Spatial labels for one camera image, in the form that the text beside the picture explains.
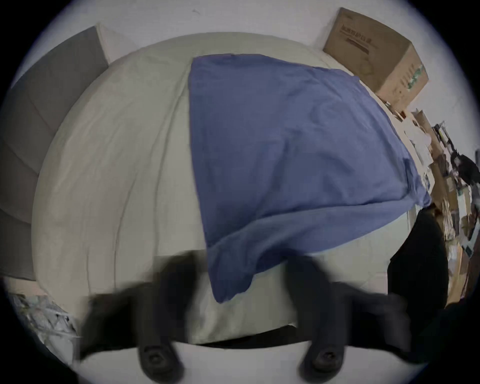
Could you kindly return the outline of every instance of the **white wall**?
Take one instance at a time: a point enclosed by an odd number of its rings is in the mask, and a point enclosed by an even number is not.
[[[97,22],[141,47],[192,33],[236,31],[321,48],[342,6],[392,27],[413,42],[430,81],[409,109],[423,109],[432,124],[445,120],[455,146],[474,159],[480,147],[480,119],[469,85],[433,28],[400,0],[78,0],[39,37],[16,78],[56,45]]]

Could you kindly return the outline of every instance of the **gray upholstered panel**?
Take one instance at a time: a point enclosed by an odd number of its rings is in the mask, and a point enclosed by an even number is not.
[[[54,134],[30,101],[23,77],[5,98],[0,127],[5,144],[38,175]]]
[[[38,175],[0,142],[0,209],[30,224],[37,180]]]
[[[54,48],[22,77],[38,113],[56,132],[82,92],[107,67],[96,28],[91,27]]]
[[[0,273],[34,279],[30,223],[38,174],[70,108],[108,63],[95,27],[32,66],[0,110]]]
[[[0,210],[0,274],[35,280],[30,224]]]

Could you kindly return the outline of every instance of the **bed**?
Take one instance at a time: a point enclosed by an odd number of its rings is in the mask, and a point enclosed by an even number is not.
[[[30,208],[30,277],[77,319],[85,316],[89,295],[148,280],[179,252],[199,250],[205,265],[189,146],[187,79],[192,58],[218,53],[258,53],[348,72],[303,44],[244,33],[178,37],[99,71],[62,119],[43,162],[39,160],[38,183],[31,182],[36,190]],[[421,174],[399,121],[371,95],[391,117]],[[335,280],[386,292],[389,259],[412,225],[405,213],[313,256]],[[29,227],[25,233],[30,234]],[[189,313],[189,341],[214,342],[295,322],[282,269],[278,265],[257,274],[245,293],[220,304],[205,268]]]

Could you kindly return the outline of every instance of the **white bedsheet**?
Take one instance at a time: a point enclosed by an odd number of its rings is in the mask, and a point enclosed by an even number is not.
[[[37,280],[78,319],[85,315],[88,295],[149,279],[157,257],[205,248],[191,164],[187,77],[193,57],[216,53],[259,53],[344,69],[300,43],[240,33],[183,36],[113,63],[61,125],[33,209]],[[403,131],[397,133],[418,164]],[[405,214],[316,257],[335,279],[377,287],[408,233]],[[222,304],[203,273],[189,314],[190,341],[234,338],[294,322],[282,268],[258,274],[247,292]]]

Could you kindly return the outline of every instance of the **cardboard box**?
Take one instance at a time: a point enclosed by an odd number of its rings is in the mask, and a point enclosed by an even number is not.
[[[447,304],[459,302],[462,298],[463,288],[467,281],[468,258],[464,257],[460,245],[457,246],[456,268],[451,277],[450,290],[448,292]]]
[[[473,215],[462,217],[460,225],[464,236],[468,238],[475,228],[475,217]]]
[[[445,199],[450,205],[450,212],[458,211],[456,185],[452,176],[444,178],[436,161],[430,165],[430,169],[435,179],[435,185],[433,186],[432,193],[430,193],[433,202],[440,208],[442,206],[442,200]]]
[[[425,113],[423,113],[423,111],[414,112],[413,116],[415,117],[417,123],[420,125],[423,131],[432,138],[432,143],[430,144],[430,147],[432,148],[432,158],[435,160],[438,156],[444,153],[444,147],[438,140],[435,131],[433,130],[432,126],[427,120],[427,117],[425,116]]]
[[[472,213],[472,199],[470,197],[470,188],[468,186],[462,188],[462,193],[465,196],[465,210],[467,215]]]
[[[404,110],[428,82],[410,40],[370,17],[345,8],[340,8],[324,52],[397,111]]]

